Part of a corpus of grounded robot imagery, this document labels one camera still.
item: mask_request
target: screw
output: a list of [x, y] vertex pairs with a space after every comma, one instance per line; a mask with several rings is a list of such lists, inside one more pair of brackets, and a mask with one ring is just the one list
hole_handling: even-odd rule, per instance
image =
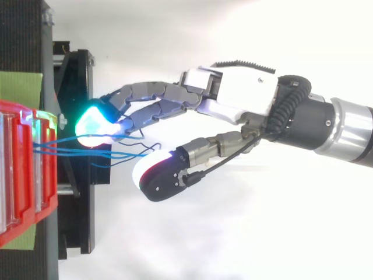
[[96, 59], [95, 59], [95, 57], [90, 57], [90, 58], [88, 58], [88, 64], [89, 64], [89, 66], [91, 66], [91, 67], [96, 66]]
[[60, 130], [64, 130], [65, 126], [68, 124], [68, 120], [65, 118], [64, 114], [58, 115], [58, 126]]

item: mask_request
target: clear plastic panel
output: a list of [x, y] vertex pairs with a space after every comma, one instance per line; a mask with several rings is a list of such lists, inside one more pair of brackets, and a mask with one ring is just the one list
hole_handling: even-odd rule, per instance
[[0, 234], [6, 231], [4, 116], [0, 113]]
[[5, 199], [6, 225], [19, 223], [15, 217], [14, 170], [13, 170], [13, 133], [12, 120], [14, 115], [3, 114], [4, 118], [4, 162], [5, 162]]
[[[33, 121], [33, 142], [41, 144], [41, 121]], [[41, 211], [43, 201], [43, 157], [40, 153], [33, 153], [34, 161], [34, 190], [35, 190], [35, 212]]]

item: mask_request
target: coiled black cable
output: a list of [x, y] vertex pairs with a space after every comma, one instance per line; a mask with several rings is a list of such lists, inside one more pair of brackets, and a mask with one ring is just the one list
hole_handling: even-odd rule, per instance
[[268, 118], [266, 132], [274, 132], [279, 136], [286, 128], [292, 114], [301, 102], [311, 93], [311, 83], [306, 78], [300, 76], [281, 76], [279, 84], [284, 86], [296, 86], [294, 90], [278, 104], [271, 116]]

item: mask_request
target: black cable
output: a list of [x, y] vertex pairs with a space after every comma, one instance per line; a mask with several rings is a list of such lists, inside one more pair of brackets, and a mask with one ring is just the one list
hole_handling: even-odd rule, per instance
[[149, 149], [150, 147], [146, 146], [144, 143], [134, 143], [134, 144], [125, 144], [125, 143], [122, 143], [122, 142], [119, 142], [119, 144], [123, 145], [123, 146], [136, 146], [136, 145], [142, 145], [145, 149]]
[[206, 169], [205, 171], [196, 171], [191, 174], [188, 174], [184, 177], [184, 183], [187, 187], [190, 187], [191, 185], [196, 184], [197, 182], [201, 181], [202, 178], [204, 178], [205, 175], [209, 174], [210, 172], [218, 169], [220, 166], [226, 164], [230, 160], [234, 159], [236, 156], [243, 153], [245, 150], [250, 148], [252, 145], [254, 145], [256, 142], [258, 142], [260, 139], [264, 137], [268, 137], [269, 135], [276, 134], [276, 132], [267, 132], [264, 134], [260, 134], [259, 136], [255, 137], [253, 140], [245, 144], [241, 149], [235, 151], [232, 155], [229, 157], [223, 159], [221, 162], [215, 164], [214, 166]]
[[251, 140], [250, 142], [248, 142], [247, 144], [245, 144], [245, 146], [243, 146], [241, 149], [238, 149], [237, 151], [235, 151], [232, 155], [226, 157], [221, 162], [218, 162], [214, 166], [212, 166], [212, 167], [206, 169], [205, 171], [203, 171], [204, 175], [207, 175], [210, 172], [218, 169], [220, 166], [226, 164], [230, 160], [234, 159], [236, 156], [238, 156], [241, 153], [245, 152], [248, 148], [250, 148], [252, 145], [254, 145], [255, 143], [257, 143], [260, 139], [262, 139], [263, 137], [267, 137], [270, 134], [272, 134], [272, 133], [264, 133], [264, 134], [260, 134], [259, 136], [255, 137], [253, 140]]
[[289, 118], [294, 114], [299, 104], [311, 93], [311, 83], [306, 78], [300, 76], [287, 75], [279, 77], [279, 84], [296, 88], [275, 107], [268, 119], [267, 132], [276, 132], [278, 135], [283, 132]]

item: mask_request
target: blue wire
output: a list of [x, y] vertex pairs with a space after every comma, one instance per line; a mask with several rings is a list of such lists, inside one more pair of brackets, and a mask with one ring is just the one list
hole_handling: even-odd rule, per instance
[[133, 136], [128, 136], [128, 135], [111, 135], [111, 134], [84, 134], [84, 135], [79, 135], [79, 136], [66, 137], [66, 138], [62, 138], [59, 140], [42, 143], [39, 145], [47, 146], [47, 145], [52, 145], [52, 144], [58, 144], [58, 143], [63, 143], [67, 141], [77, 140], [78, 138], [81, 138], [81, 137], [111, 137], [111, 138], [127, 138], [127, 139], [135, 139], [135, 140], [144, 140], [144, 134], [142, 132], [141, 134], [142, 134], [141, 137], [133, 137]]
[[[147, 149], [145, 149], [145, 150], [143, 150], [141, 153], [139, 153], [139, 156], [146, 156], [146, 155], [143, 155], [143, 153], [145, 153], [146, 151], [148, 151], [148, 150], [151, 150], [151, 149], [153, 149], [155, 146], [159, 146], [159, 149], [161, 149], [162, 148], [162, 144], [161, 143], [155, 143], [153, 146], [150, 146], [150, 147], [148, 147]], [[132, 159], [134, 159], [135, 157], [132, 157], [132, 158], [130, 158], [130, 159], [126, 159], [126, 160], [122, 160], [121, 162], [117, 162], [117, 163], [114, 163], [114, 164], [112, 164], [112, 165], [108, 165], [108, 166], [106, 166], [106, 165], [98, 165], [98, 164], [95, 164], [95, 163], [91, 163], [91, 165], [92, 166], [96, 166], [96, 167], [99, 167], [99, 168], [111, 168], [111, 167], [113, 167], [113, 166], [116, 166], [116, 165], [120, 165], [121, 163], [123, 163], [123, 162], [128, 162], [128, 161], [130, 161], [130, 160], [132, 160]]]
[[137, 154], [133, 154], [133, 153], [114, 152], [114, 151], [110, 151], [110, 150], [83, 150], [83, 149], [53, 148], [53, 147], [44, 147], [40, 144], [36, 144], [34, 146], [41, 147], [43, 149], [53, 150], [53, 151], [55, 150], [55, 151], [59, 151], [59, 152], [87, 153], [87, 154], [91, 154], [92, 156], [94, 156], [96, 154], [100, 154], [100, 155], [101, 154], [104, 154], [104, 155], [115, 154], [115, 155], [125, 155], [125, 156], [135, 156], [135, 155], [137, 155]]
[[34, 153], [40, 153], [42, 155], [51, 155], [51, 156], [101, 156], [102, 158], [107, 158], [107, 159], [127, 159], [130, 156], [133, 158], [140, 157], [143, 158], [146, 155], [137, 155], [133, 153], [129, 153], [127, 156], [108, 156], [102, 153], [98, 154], [91, 154], [91, 153], [56, 153], [56, 152], [46, 152], [46, 151], [41, 151], [41, 150], [34, 150]]

